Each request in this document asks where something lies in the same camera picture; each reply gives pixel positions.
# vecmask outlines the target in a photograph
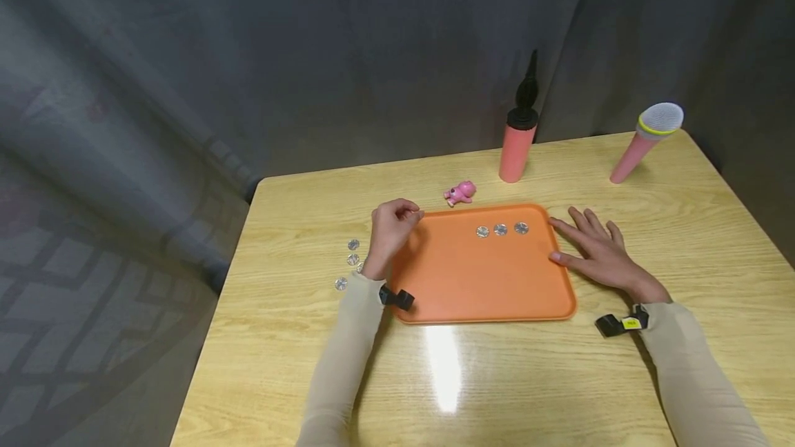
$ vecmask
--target pink toy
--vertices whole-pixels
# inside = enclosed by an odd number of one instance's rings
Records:
[[[477,191],[477,188],[474,183],[469,180],[461,181],[458,186],[454,186],[444,192],[444,198],[448,200],[448,206],[450,207],[455,206],[458,202],[470,203],[472,199],[469,197],[475,195],[475,191]]]

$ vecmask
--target hand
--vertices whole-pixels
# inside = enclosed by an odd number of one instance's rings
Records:
[[[364,261],[362,275],[381,280],[386,277],[386,267],[409,238],[409,233],[422,220],[425,213],[412,201],[396,199],[382,203],[373,210],[373,232],[370,252]]]
[[[597,284],[627,292],[636,304],[671,301],[663,284],[629,258],[624,248],[624,237],[615,223],[608,221],[606,230],[591,210],[585,210],[584,216],[570,207],[569,214],[576,228],[556,218],[551,218],[549,223],[575,242],[585,254],[585,259],[553,252],[549,257],[551,260],[580,271]]]

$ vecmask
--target wooden table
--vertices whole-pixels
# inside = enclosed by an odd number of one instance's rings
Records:
[[[774,446],[795,442],[795,273],[679,132],[621,186],[607,180],[630,134],[535,145],[525,178],[497,177],[499,150],[271,177],[257,187],[177,432],[176,447],[290,446],[335,321],[346,244],[364,255],[370,211],[402,196],[446,210],[532,201],[553,216],[591,207],[623,229],[639,264],[696,313],[718,363]],[[565,250],[574,252],[565,242]],[[355,414],[363,446],[674,446],[642,357],[594,321],[627,311],[572,275],[570,321],[383,327]]]

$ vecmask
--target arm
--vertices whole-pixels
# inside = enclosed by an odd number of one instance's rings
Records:
[[[349,277],[337,323],[315,367],[297,447],[347,446],[347,423],[384,306],[383,281]]]
[[[679,446],[768,446],[712,358],[695,316],[676,303],[644,307],[649,327],[641,337],[657,368],[660,400]]]
[[[665,287],[629,258],[618,227],[607,229],[596,214],[574,207],[576,227],[558,219],[551,224],[578,244],[585,259],[553,252],[556,263],[578,270],[598,284],[625,291],[649,313],[641,337],[657,368],[660,399],[680,447],[768,446],[737,391],[713,359],[696,318],[674,303]]]
[[[370,253],[362,274],[351,273],[337,323],[315,367],[297,447],[349,444],[347,424],[384,310],[378,291],[389,261],[423,216],[419,206],[406,199],[382,203],[373,211]]]

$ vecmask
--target pink microphone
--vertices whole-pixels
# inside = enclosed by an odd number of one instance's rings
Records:
[[[613,183],[624,181],[643,156],[661,139],[678,130],[684,119],[685,111],[671,102],[655,103],[654,106],[643,111],[638,118],[632,142],[616,164],[616,169],[613,169],[610,181]]]

